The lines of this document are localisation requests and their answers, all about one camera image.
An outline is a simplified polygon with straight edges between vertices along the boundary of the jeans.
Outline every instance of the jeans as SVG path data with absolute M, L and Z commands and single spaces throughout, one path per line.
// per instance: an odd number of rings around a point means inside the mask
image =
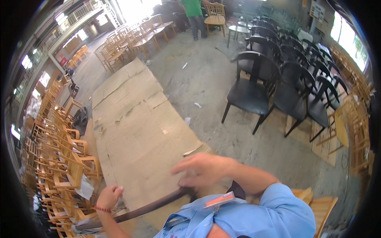
M 205 30 L 205 24 L 204 24 L 204 18 L 202 16 L 191 16 L 188 17 L 190 26 L 192 27 L 192 34 L 193 34 L 193 39 L 198 40 L 198 31 L 201 31 L 201 37 L 202 38 L 207 38 L 207 32 Z

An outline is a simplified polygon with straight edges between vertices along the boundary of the staircase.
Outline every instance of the staircase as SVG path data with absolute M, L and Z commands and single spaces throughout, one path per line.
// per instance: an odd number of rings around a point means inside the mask
M 118 29 L 121 25 L 117 19 L 117 15 L 114 12 L 114 9 L 112 9 L 112 7 L 110 6 L 110 3 L 108 1 L 106 1 L 106 4 L 103 4 L 102 7 L 103 7 L 104 12 L 109 17 L 112 25 L 115 27 L 115 29 Z

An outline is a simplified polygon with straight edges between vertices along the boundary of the green chair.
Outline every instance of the green chair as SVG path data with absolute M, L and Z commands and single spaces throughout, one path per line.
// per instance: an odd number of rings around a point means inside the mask
M 240 14 L 240 13 L 233 13 L 233 16 L 236 16 L 241 21 L 238 22 L 237 26 L 236 25 L 229 26 L 229 33 L 227 35 L 227 46 L 226 46 L 227 48 L 229 48 L 231 31 L 234 31 L 233 40 L 238 40 L 239 33 L 245 34 L 246 37 L 250 36 L 251 31 L 249 30 L 249 27 L 252 27 L 250 21 L 254 19 L 254 17 L 251 15 Z

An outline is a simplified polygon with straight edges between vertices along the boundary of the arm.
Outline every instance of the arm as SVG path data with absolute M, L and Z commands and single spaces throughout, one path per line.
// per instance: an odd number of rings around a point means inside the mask
M 96 206 L 99 208 L 112 209 L 117 203 L 118 198 L 122 196 L 122 193 L 123 187 L 116 185 L 108 186 L 102 190 Z M 108 238 L 130 238 L 116 223 L 110 213 L 97 210 L 97 214 Z
M 280 183 L 279 180 L 255 167 L 247 166 L 228 157 L 197 153 L 181 160 L 171 171 L 177 174 L 181 171 L 195 171 L 197 176 L 185 177 L 180 180 L 181 187 L 208 186 L 222 178 L 236 181 L 247 193 L 260 194 L 271 184 Z

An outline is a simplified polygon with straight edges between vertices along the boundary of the red bracelet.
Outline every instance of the red bracelet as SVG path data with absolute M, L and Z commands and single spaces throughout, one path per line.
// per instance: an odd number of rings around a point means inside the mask
M 101 210 L 101 211 L 108 212 L 108 213 L 111 213 L 111 210 L 110 210 L 110 209 L 100 208 L 100 207 L 97 207 L 97 206 L 94 206 L 94 209 L 96 209 L 96 210 Z

